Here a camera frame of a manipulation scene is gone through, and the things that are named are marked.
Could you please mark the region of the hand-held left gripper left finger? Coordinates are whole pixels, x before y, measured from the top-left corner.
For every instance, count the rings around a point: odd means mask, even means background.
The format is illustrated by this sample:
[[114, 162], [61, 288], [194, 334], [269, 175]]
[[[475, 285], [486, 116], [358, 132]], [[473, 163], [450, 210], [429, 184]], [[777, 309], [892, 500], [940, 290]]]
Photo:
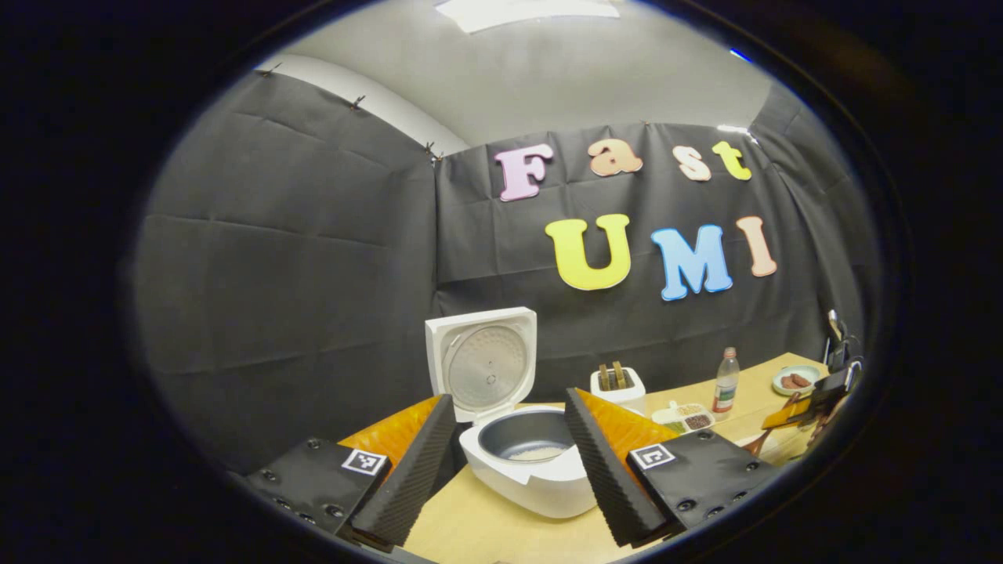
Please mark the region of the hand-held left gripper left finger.
[[433, 495], [455, 426], [451, 394], [436, 394], [345, 439], [302, 440], [243, 483], [326, 537], [394, 549]]

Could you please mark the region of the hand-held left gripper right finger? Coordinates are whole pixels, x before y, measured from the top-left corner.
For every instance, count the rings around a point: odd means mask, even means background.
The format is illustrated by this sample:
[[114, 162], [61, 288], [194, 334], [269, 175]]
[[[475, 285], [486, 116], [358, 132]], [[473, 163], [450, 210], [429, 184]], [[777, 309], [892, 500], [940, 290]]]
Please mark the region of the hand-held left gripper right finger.
[[715, 521], [771, 484], [780, 468], [717, 432], [671, 432], [583, 389], [565, 418], [617, 545], [638, 548]]

